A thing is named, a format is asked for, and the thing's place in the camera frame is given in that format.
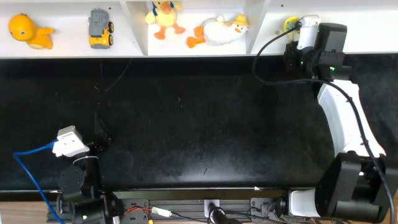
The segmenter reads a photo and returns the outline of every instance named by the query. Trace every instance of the toy truck wheel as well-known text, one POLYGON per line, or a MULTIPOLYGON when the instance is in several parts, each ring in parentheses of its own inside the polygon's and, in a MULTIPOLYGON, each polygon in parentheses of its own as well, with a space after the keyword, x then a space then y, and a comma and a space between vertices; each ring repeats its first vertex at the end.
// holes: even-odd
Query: toy truck wheel
POLYGON ((110 22, 108 23, 108 27, 109 27, 109 32, 110 32, 110 33, 113 33, 113 31, 114 31, 113 22, 110 21, 110 22))
POLYGON ((113 45, 113 37, 112 37, 112 35, 110 34, 109 35, 109 46, 112 46, 113 45))

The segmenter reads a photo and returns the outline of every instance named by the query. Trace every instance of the toy truck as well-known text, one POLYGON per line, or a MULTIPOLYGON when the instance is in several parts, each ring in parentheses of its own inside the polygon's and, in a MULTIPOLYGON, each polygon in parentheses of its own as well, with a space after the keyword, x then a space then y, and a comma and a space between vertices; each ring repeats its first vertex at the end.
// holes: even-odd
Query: toy truck
POLYGON ((88 22, 90 23, 88 37, 91 48, 109 49, 113 45, 111 33, 114 31, 113 23, 109 21, 109 14, 104 10, 94 9, 91 11, 88 22))

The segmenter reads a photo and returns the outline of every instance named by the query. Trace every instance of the duck wearing yellow hat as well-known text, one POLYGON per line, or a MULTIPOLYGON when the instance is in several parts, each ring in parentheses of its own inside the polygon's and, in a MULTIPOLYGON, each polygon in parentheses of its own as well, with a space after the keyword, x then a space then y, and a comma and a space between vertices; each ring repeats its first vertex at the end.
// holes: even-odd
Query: duck wearing yellow hat
POLYGON ((210 46, 230 44, 240 39, 248 31, 249 23, 245 15, 239 14, 232 22, 225 22, 223 16, 208 19, 202 26, 195 28, 195 37, 188 37, 187 45, 194 48, 197 44, 210 46))
POLYGON ((33 49, 52 49, 53 43, 50 34, 51 28, 38 27, 31 18, 25 14, 19 14, 11 18, 8 29, 12 37, 19 41, 26 41, 33 49))
POLYGON ((160 26, 160 31, 155 33, 155 37, 159 40, 166 38, 166 29, 173 27, 176 34, 185 32, 185 28, 177 24, 177 13, 175 10, 182 10, 182 4, 177 1, 153 1, 152 10, 148 13, 145 21, 151 25, 155 22, 160 26))

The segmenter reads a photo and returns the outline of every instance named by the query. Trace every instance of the orange beak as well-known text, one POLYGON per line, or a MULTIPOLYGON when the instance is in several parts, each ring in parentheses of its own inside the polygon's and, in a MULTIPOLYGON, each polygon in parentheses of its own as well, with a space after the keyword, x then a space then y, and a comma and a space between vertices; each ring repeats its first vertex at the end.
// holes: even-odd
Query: orange beak
POLYGON ((163 2, 163 3, 160 5, 160 9, 161 9, 164 13, 169 14, 169 13, 172 11, 172 7, 171 7, 171 5, 170 5, 170 2, 168 2, 168 1, 163 2))

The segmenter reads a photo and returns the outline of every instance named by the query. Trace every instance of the black tabletop surface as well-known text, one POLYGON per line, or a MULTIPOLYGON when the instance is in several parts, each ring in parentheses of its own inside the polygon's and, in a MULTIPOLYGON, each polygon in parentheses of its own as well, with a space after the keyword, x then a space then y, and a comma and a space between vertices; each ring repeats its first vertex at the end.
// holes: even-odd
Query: black tabletop surface
MULTIPOLYGON (((310 85, 268 87, 250 75, 252 57, 0 61, 0 190, 33 190, 12 157, 75 125, 94 137, 94 111, 114 144, 99 155, 106 189, 300 187, 314 185, 334 157, 310 85)), ((369 124, 398 159, 398 55, 347 55, 369 124)), ((263 57, 259 73, 283 72, 263 57)), ((22 158, 39 184, 58 189, 71 164, 51 150, 22 158)))

